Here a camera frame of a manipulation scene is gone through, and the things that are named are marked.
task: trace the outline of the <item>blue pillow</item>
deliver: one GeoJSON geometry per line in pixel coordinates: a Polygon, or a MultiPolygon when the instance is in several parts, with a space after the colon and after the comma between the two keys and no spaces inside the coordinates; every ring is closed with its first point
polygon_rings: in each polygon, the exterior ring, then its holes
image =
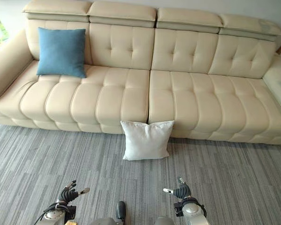
{"type": "Polygon", "coordinates": [[[59,74],[85,78],[85,29],[48,30],[38,28],[39,63],[37,75],[59,74]]]}

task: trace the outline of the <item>carpet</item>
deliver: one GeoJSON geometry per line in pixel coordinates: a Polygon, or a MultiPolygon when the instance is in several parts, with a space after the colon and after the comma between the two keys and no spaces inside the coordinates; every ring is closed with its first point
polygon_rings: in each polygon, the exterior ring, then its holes
{"type": "Polygon", "coordinates": [[[75,222],[116,217],[127,207],[128,225],[175,224],[163,192],[182,176],[207,209],[212,225],[281,225],[281,145],[170,138],[170,157],[126,161],[125,136],[0,125],[0,225],[33,224],[71,180],[90,192],[72,202],[75,222]]]}

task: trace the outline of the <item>cream leather sofa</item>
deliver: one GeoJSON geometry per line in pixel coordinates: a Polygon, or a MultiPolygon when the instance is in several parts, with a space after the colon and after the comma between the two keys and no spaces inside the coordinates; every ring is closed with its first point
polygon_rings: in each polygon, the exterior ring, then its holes
{"type": "Polygon", "coordinates": [[[276,25],[103,1],[24,12],[26,29],[0,48],[0,123],[121,134],[120,120],[175,120],[173,137],[281,144],[276,25]],[[38,27],[86,29],[87,78],[36,76],[38,27]]]}

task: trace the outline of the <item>throw pillow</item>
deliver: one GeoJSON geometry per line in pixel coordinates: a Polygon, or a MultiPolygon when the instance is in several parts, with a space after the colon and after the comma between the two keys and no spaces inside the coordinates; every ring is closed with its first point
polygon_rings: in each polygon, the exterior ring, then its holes
{"type": "Polygon", "coordinates": [[[85,29],[48,30],[38,28],[40,55],[37,75],[59,74],[85,78],[85,29]]]}
{"type": "Polygon", "coordinates": [[[121,121],[126,136],[123,159],[156,159],[169,156],[167,143],[174,121],[152,123],[121,121]]]}

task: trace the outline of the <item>white pillow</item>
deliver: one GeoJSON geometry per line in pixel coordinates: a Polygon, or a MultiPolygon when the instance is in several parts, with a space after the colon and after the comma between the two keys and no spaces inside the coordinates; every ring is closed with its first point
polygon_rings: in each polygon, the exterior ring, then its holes
{"type": "Polygon", "coordinates": [[[140,160],[169,156],[167,143],[174,121],[146,123],[121,121],[126,135],[126,150],[123,159],[140,160]]]}

